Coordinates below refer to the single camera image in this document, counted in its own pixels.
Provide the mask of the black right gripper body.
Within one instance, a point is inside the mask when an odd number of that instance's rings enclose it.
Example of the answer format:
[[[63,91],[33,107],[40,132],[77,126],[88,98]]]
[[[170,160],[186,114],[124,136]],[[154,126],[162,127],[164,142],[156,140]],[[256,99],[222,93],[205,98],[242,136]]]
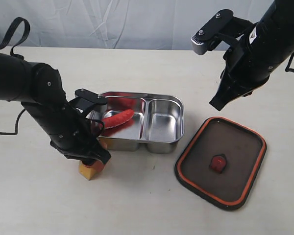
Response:
[[[267,64],[242,46],[230,47],[223,56],[225,68],[220,76],[220,84],[209,104],[222,110],[229,102],[250,95],[264,85],[270,76]]]

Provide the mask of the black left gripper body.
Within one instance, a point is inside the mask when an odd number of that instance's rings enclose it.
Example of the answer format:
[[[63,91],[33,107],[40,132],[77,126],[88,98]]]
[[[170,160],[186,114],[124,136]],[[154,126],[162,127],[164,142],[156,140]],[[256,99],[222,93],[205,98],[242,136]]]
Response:
[[[56,112],[60,133],[50,137],[50,145],[68,159],[81,160],[86,165],[96,161],[107,164],[111,154],[99,143],[103,121],[89,120],[74,108],[63,107]]]

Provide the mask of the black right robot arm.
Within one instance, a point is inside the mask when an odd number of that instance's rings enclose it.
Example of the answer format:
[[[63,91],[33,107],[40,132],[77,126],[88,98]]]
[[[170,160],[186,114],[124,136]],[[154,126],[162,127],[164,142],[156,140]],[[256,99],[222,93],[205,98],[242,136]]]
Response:
[[[261,20],[230,47],[218,90],[210,101],[220,111],[250,95],[294,52],[294,0],[275,0]]]

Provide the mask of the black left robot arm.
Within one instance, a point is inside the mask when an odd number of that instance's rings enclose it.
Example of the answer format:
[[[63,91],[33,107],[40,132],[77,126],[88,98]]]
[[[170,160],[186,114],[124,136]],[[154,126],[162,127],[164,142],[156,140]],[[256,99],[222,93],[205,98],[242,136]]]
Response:
[[[87,89],[67,101],[58,70],[46,63],[27,62],[0,53],[0,100],[17,101],[50,138],[50,145],[68,159],[106,165],[110,153],[98,141],[104,123],[88,119],[103,112],[107,99]]]

